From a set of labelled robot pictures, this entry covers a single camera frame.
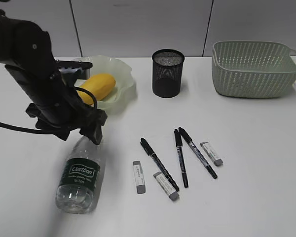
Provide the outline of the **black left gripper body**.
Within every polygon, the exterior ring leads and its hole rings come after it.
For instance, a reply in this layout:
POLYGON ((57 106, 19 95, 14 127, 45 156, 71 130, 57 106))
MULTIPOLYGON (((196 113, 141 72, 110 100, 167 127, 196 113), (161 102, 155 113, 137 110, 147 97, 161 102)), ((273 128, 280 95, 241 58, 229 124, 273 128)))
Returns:
POLYGON ((31 103, 26 113, 37 118, 36 128, 67 140, 71 131, 79 129, 79 133, 87 137, 87 129, 93 124, 104 126, 107 114, 101 109, 81 103, 77 108, 70 105, 38 106, 31 103))

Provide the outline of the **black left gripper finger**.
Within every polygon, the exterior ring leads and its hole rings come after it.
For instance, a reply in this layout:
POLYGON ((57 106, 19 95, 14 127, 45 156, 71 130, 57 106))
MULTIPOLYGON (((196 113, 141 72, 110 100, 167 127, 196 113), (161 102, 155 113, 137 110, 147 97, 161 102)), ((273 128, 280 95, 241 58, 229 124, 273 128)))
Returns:
POLYGON ((95 145, 99 145, 102 140, 102 126, 99 124, 93 124, 87 129, 88 139, 95 145))

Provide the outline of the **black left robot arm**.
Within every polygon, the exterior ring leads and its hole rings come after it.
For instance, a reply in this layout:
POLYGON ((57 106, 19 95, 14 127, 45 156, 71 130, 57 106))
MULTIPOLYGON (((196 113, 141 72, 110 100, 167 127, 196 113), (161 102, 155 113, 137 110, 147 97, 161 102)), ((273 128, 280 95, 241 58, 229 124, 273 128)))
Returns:
POLYGON ((34 129, 0 122, 0 127, 31 134, 55 135, 67 140, 71 131, 98 145, 107 114, 79 96, 75 82, 92 63, 60 61, 52 54, 50 35, 36 23, 6 16, 0 9, 0 63, 31 99, 28 116, 34 129))

